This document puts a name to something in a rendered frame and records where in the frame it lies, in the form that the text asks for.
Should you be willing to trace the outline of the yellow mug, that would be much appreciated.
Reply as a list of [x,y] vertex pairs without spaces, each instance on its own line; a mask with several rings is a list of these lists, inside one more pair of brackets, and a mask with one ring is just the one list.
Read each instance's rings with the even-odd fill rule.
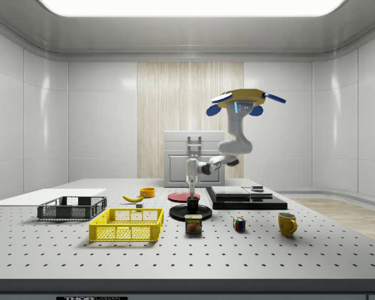
[[293,236],[298,228],[296,216],[288,212],[278,214],[278,223],[281,234],[287,237]]

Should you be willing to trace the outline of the red plate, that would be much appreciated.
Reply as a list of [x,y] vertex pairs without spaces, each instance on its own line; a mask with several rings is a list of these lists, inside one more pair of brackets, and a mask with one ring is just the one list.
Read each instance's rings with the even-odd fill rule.
[[173,202],[186,203],[190,196],[190,192],[174,192],[172,194],[169,194],[167,198]]

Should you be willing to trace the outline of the black plate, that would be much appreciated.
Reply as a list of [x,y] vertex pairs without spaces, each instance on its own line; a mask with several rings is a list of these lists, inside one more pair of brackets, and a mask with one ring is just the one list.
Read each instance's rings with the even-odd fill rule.
[[209,207],[203,206],[203,205],[199,205],[196,210],[189,210],[187,204],[185,205],[182,204],[182,205],[173,206],[169,210],[169,214],[174,219],[179,219],[182,221],[184,220],[184,216],[186,214],[200,214],[203,219],[207,219],[212,216],[212,210]]

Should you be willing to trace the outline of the white cabinet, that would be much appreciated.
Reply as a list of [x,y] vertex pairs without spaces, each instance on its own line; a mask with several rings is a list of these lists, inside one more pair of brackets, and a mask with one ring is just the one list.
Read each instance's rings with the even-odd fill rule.
[[186,161],[207,163],[218,156],[224,131],[164,131],[164,183],[166,187],[188,187]]

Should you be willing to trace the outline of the black stove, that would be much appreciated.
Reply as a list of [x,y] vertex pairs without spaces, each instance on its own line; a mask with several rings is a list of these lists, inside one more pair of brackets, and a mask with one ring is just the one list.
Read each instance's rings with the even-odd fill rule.
[[287,202],[271,192],[240,186],[207,187],[213,209],[287,209]]

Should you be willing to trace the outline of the yellow basket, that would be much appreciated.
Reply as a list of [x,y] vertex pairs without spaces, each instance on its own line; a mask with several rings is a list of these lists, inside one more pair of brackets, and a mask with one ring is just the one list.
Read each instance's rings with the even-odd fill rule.
[[157,241],[163,208],[109,208],[89,223],[90,241]]

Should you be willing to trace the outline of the dark grey basket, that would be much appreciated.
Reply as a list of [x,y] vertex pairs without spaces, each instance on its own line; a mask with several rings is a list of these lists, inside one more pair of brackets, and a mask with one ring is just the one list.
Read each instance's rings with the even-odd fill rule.
[[105,210],[106,197],[62,196],[37,207],[39,219],[90,220]]

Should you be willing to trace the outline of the white board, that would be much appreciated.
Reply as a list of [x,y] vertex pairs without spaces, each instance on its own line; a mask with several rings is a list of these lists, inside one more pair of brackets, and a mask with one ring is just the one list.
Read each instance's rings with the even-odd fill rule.
[[38,206],[61,196],[95,196],[105,189],[40,189],[0,200],[0,206]]

